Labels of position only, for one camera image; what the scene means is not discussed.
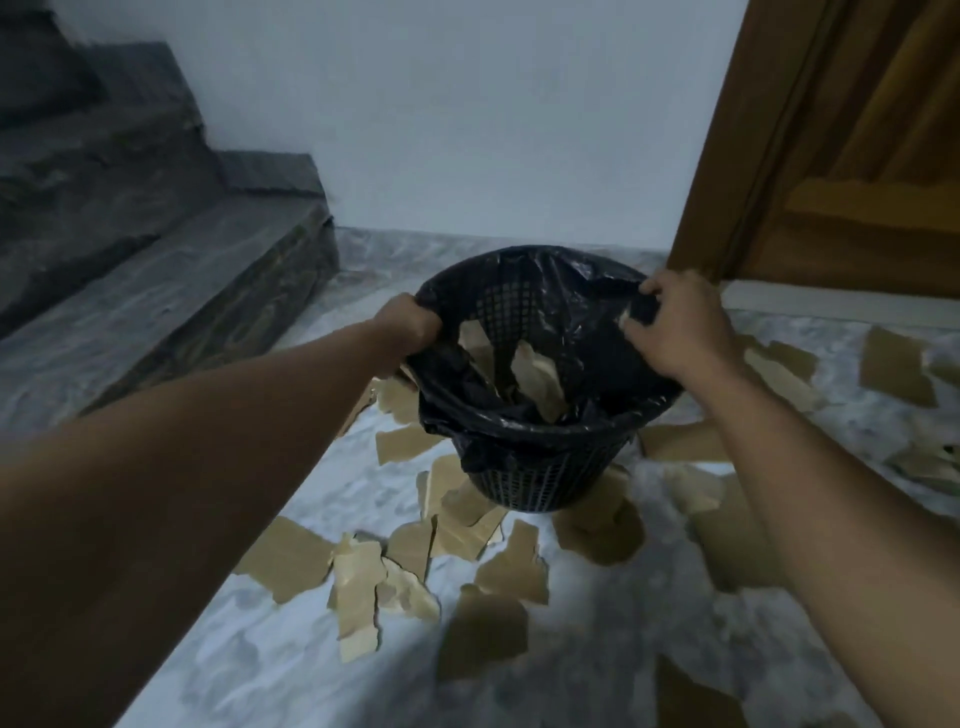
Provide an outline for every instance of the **white wall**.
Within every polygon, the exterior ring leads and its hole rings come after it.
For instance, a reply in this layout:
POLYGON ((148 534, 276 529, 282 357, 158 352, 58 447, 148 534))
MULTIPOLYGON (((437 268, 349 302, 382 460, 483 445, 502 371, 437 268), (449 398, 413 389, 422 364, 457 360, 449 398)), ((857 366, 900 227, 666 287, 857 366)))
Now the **white wall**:
POLYGON ((342 225, 668 249, 746 0, 54 0, 166 40, 219 149, 313 154, 342 225))

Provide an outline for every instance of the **mesh trash can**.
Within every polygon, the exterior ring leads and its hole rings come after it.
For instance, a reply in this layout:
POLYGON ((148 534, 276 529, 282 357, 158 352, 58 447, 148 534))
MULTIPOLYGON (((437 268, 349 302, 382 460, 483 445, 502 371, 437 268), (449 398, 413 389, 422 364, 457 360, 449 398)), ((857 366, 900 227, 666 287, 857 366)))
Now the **mesh trash can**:
POLYGON ((418 302, 440 315, 444 329, 436 346, 408 360, 420 385, 420 421, 453 440, 464 471, 490 500, 526 512, 572 504, 636 429, 682 392, 646 365, 616 325, 625 307, 645 323, 656 316, 656 299, 637 291, 644 278, 597 255, 523 246, 465 260, 421 287, 418 302), (493 345, 498 388, 513 381, 522 339, 554 360, 572 411, 549 425, 472 397, 476 374, 455 345, 470 319, 493 345))

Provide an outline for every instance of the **wooden door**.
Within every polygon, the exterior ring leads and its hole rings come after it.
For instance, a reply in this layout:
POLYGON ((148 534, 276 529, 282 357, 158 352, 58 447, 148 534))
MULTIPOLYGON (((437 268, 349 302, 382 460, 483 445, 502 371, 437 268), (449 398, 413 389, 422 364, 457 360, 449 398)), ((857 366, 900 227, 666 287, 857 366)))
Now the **wooden door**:
POLYGON ((767 133, 716 277, 960 298, 960 0, 825 6, 767 133))

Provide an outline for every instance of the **forearm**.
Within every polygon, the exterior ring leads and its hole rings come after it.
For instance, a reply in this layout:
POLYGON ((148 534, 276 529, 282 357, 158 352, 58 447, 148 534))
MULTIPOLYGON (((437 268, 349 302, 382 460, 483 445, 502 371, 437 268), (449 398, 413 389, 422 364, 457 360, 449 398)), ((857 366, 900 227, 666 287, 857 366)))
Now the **forearm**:
POLYGON ((960 532, 761 384, 691 387, 794 591, 891 725, 960 723, 960 532))
POLYGON ((0 471, 0 552, 17 554, 0 561, 16 587, 0 593, 0 674, 25 700, 45 686, 34 724, 118 717, 399 363, 372 326, 118 401, 0 471))

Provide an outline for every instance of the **human arm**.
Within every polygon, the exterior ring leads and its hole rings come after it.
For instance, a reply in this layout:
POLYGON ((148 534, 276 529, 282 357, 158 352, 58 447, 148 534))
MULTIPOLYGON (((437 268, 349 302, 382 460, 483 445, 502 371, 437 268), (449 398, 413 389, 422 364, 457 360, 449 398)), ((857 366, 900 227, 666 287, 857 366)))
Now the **human arm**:
POLYGON ((112 725, 371 378, 439 330, 397 297, 309 344, 120 400, 0 465, 0 722, 112 725))
POLYGON ((693 273, 645 284, 660 314, 625 334, 716 422, 748 500, 833 654, 891 726, 960 725, 960 530, 901 493, 743 365, 693 273))

